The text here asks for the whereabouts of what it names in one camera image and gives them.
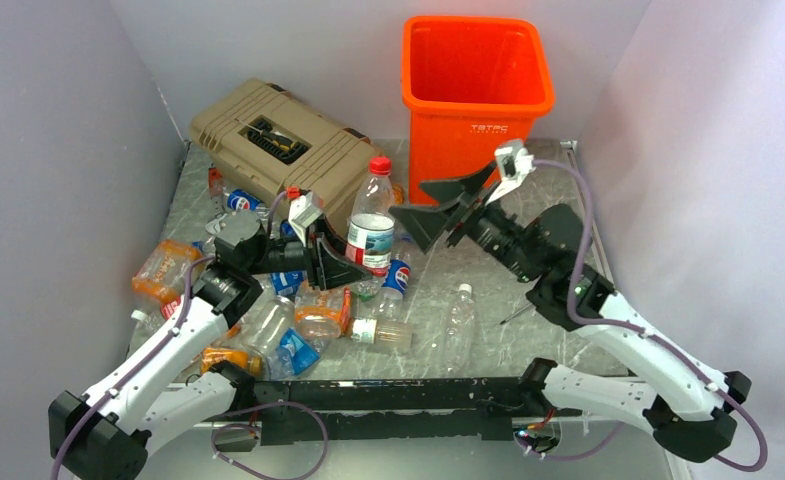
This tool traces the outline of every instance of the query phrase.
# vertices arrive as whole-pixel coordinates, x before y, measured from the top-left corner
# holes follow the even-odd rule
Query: gray wall
[[[654,0],[580,146],[620,287],[696,357],[751,376],[770,460],[748,478],[785,478],[785,2]],[[744,422],[730,450],[756,458]]]
[[[46,478],[48,405],[122,359],[181,152],[106,0],[0,0],[0,479]]]
[[[575,139],[650,0],[111,1],[184,135],[195,114],[258,76],[374,138],[406,138],[403,25],[441,13],[533,23],[557,103],[532,135]]]

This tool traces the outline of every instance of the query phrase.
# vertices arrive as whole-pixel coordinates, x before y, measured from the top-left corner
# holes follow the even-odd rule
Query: orange plastic container
[[[416,204],[433,203],[420,181],[479,170],[554,105],[539,33],[522,20],[413,17],[404,25],[401,80]]]

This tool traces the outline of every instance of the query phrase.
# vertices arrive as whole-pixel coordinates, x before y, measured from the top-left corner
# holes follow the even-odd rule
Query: purple cable
[[[277,205],[283,200],[283,197],[286,196],[286,190],[278,193],[276,197],[274,197],[274,201],[271,202],[271,207],[268,209],[268,221],[266,222],[266,229],[265,232],[271,237],[271,225],[274,222],[274,212],[277,210]]]
[[[184,295],[183,306],[180,308],[180,314],[177,315],[177,320],[174,322],[174,327],[180,328],[180,325],[182,325],[183,322],[186,321],[186,316],[189,315],[189,309],[192,307],[192,271],[195,269],[196,266],[200,265],[201,263],[209,262],[210,260],[213,259],[215,259],[215,256],[199,258],[198,260],[192,262],[192,264],[189,265],[188,270],[186,270],[186,274],[184,276],[186,281],[183,289],[183,295]],[[133,377],[136,376],[136,374],[138,374],[143,368],[145,368],[145,365],[150,363],[150,361],[153,360],[154,357],[156,357],[159,354],[159,352],[161,352],[162,349],[165,348],[166,345],[168,345],[168,342],[170,342],[172,338],[174,338],[174,335],[172,333],[170,332],[166,333],[165,336],[162,338],[162,340],[160,340],[159,343],[156,344],[153,350],[151,350],[150,352],[148,352],[147,355],[142,357],[142,360],[139,363],[134,365],[133,368],[131,368],[130,371],[127,372],[126,375],[122,376],[117,382],[115,382],[115,385],[113,385],[112,388],[120,391],[121,388],[127,384],[127,382],[129,382]],[[56,458],[54,458],[53,460],[53,466],[51,467],[50,470],[50,480],[57,480],[59,478],[59,471],[62,469],[62,460],[65,458],[65,454],[68,453],[68,449],[71,448],[71,444],[74,442],[74,439],[77,438],[77,435],[80,433],[80,431],[89,421],[89,419],[92,418],[92,416],[94,416],[94,414],[97,413],[98,410],[103,408],[103,406],[106,405],[107,402],[109,402],[110,398],[111,396],[109,394],[109,391],[104,392],[103,396],[101,396],[98,399],[98,401],[95,402],[94,405],[92,405],[92,408],[88,409],[86,413],[83,414],[82,417],[80,417],[80,420],[78,420],[77,423],[74,424],[74,428],[72,428],[71,431],[68,432],[68,436],[65,437],[65,440],[63,440],[62,445],[59,446],[59,451],[56,453]]]
[[[214,430],[212,432],[212,437],[210,439],[210,445],[212,446],[212,451],[215,454],[215,457],[218,457],[219,459],[229,463],[230,465],[233,465],[234,467],[244,471],[245,473],[250,473],[251,475],[253,475],[253,476],[257,477],[257,478],[261,478],[263,480],[304,480],[304,479],[310,477],[312,474],[314,474],[316,471],[318,471],[318,469],[321,467],[322,462],[324,462],[324,458],[327,456],[328,443],[330,441],[330,438],[329,438],[328,433],[327,433],[327,427],[324,425],[324,422],[321,420],[321,417],[319,417],[317,413],[312,411],[312,409],[310,407],[308,407],[308,406],[306,406],[304,404],[301,404],[301,403],[296,403],[296,402],[272,402],[272,403],[264,403],[262,405],[257,405],[256,407],[252,407],[252,408],[246,408],[244,410],[237,410],[235,412],[227,412],[225,415],[226,416],[231,416],[231,417],[234,416],[234,415],[247,415],[248,413],[256,412],[256,411],[259,411],[259,410],[265,410],[267,408],[277,408],[277,407],[284,407],[284,406],[285,407],[297,408],[299,410],[303,410],[303,411],[307,412],[308,414],[310,414],[311,417],[313,417],[313,420],[315,420],[316,423],[318,423],[318,426],[321,427],[321,437],[322,437],[321,456],[318,457],[318,461],[315,463],[315,465],[313,465],[313,467],[311,469],[309,469],[309,471],[307,473],[305,473],[305,474],[303,474],[301,476],[294,477],[294,478],[289,478],[289,479],[280,479],[280,478],[276,478],[276,477],[269,477],[268,475],[266,475],[264,473],[260,473],[260,472],[258,472],[256,470],[246,466],[242,462],[237,462],[237,461],[233,460],[232,458],[228,457],[227,455],[219,452],[218,448],[215,445],[215,440],[218,437],[219,433],[221,433],[221,432],[223,432],[225,430],[228,430],[228,429],[237,429],[237,428],[238,429],[247,430],[249,432],[258,432],[259,431],[257,428],[252,427],[252,426],[248,425],[247,423],[229,423],[227,425],[223,425],[223,426],[217,428],[216,430]]]
[[[580,325],[610,325],[614,327],[620,327],[627,330],[630,330],[634,333],[644,334],[645,330],[642,327],[634,325],[632,323],[624,322],[621,320],[613,320],[609,318],[584,318],[578,315],[577,313],[577,294],[575,293],[575,288],[580,283],[581,273],[583,272],[583,262],[586,258],[586,253],[589,251],[589,247],[592,244],[592,193],[589,189],[589,184],[586,182],[586,179],[578,172],[577,170],[563,165],[562,163],[551,161],[551,160],[534,160],[534,166],[543,166],[543,167],[553,167],[559,168],[570,173],[577,182],[580,190],[581,196],[583,197],[584,203],[586,204],[586,212],[584,213],[583,217],[583,233],[581,234],[580,246],[578,247],[578,254],[575,258],[574,269],[572,270],[572,276],[569,279],[569,292],[568,292],[568,300],[567,300],[567,310],[569,313],[569,317],[575,322]],[[704,382],[707,388],[710,387],[711,384],[714,384],[713,380],[710,379],[707,375],[701,371],[700,368],[695,366],[680,349],[676,348],[674,345],[666,341],[664,338],[658,335],[649,335],[648,339],[654,341],[661,347],[663,347],[666,351],[674,355],[678,358],[683,364],[695,374],[696,377],[699,378],[702,382]],[[720,462],[728,465],[729,467],[733,467],[737,470],[743,472],[756,472],[763,468],[766,465],[766,461],[769,458],[769,445],[766,442],[766,435],[763,433],[763,430],[757,424],[757,421],[748,411],[740,405],[739,402],[734,400],[727,392],[722,391],[718,388],[714,391],[716,395],[722,398],[728,405],[733,407],[743,419],[745,419],[746,423],[751,427],[754,431],[754,435],[757,436],[757,444],[760,448],[760,453],[757,457],[757,461],[754,462],[752,465],[743,465],[740,463],[736,463],[732,460],[729,460],[721,455],[716,455],[714,458],[719,460]],[[596,452],[603,448],[615,435],[609,435],[607,438],[604,439],[601,445],[595,447]]]
[[[604,437],[604,440],[601,440],[601,443],[596,445],[595,448],[592,448],[591,450],[587,450],[583,453],[578,453],[577,455],[564,456],[564,455],[545,454],[544,458],[555,462],[573,462],[575,460],[583,460],[584,458],[589,458],[595,455],[596,453],[600,452],[601,449],[603,449],[604,447],[606,447],[607,444],[610,443],[610,440],[616,438],[616,435],[620,431],[622,431],[622,428],[624,428],[624,426],[625,426],[624,423],[621,422],[617,423],[616,426],[613,427],[613,430],[611,430],[610,433],[608,433],[607,436]],[[521,442],[521,440],[518,439],[518,437],[514,436],[513,438],[516,440],[516,443],[518,443],[520,447],[524,448],[525,451],[527,451],[527,447]]]

